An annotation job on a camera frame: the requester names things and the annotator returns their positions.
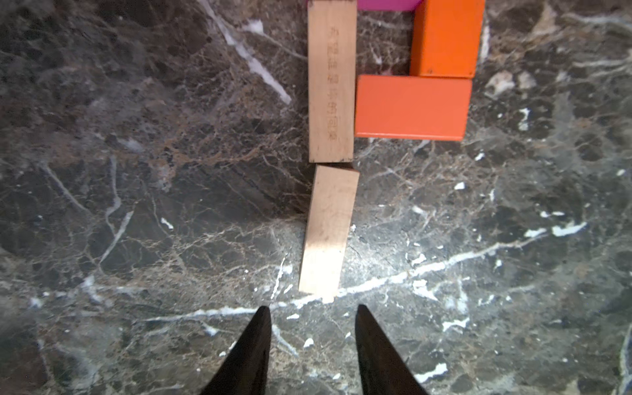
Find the orange block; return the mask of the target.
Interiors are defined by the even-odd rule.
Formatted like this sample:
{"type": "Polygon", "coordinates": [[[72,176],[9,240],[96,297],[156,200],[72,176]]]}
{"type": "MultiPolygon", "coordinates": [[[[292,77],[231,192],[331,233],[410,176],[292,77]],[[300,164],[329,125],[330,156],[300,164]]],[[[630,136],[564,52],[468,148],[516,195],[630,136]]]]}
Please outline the orange block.
{"type": "Polygon", "coordinates": [[[471,95],[470,79],[361,75],[355,136],[461,141],[471,95]]]}
{"type": "Polygon", "coordinates": [[[425,0],[415,10],[409,74],[474,78],[484,0],[425,0]]]}

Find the natural wood block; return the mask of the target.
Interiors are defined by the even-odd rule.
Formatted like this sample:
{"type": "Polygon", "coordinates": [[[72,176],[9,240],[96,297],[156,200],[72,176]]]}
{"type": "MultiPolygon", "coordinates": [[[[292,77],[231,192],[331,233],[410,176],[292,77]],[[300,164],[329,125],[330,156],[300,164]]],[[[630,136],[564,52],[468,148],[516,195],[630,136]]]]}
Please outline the natural wood block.
{"type": "Polygon", "coordinates": [[[352,169],[316,166],[299,291],[325,301],[337,295],[359,179],[352,169]]]}
{"type": "Polygon", "coordinates": [[[309,161],[352,161],[356,1],[308,2],[309,161]]]}

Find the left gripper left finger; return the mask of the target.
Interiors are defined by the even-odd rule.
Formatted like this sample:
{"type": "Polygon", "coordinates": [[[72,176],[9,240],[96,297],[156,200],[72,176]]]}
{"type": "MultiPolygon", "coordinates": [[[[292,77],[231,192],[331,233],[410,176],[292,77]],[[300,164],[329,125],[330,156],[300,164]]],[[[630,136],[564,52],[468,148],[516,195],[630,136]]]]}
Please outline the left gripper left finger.
{"type": "Polygon", "coordinates": [[[201,394],[265,394],[272,337],[268,306],[260,306],[201,394]]]}

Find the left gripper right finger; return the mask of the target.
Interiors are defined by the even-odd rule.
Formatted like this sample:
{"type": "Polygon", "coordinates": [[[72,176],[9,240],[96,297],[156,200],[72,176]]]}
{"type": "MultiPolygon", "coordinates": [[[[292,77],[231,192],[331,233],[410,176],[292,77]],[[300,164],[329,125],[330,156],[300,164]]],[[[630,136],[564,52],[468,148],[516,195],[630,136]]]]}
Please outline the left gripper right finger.
{"type": "Polygon", "coordinates": [[[355,342],[364,395],[428,395],[364,304],[355,316],[355,342]]]}

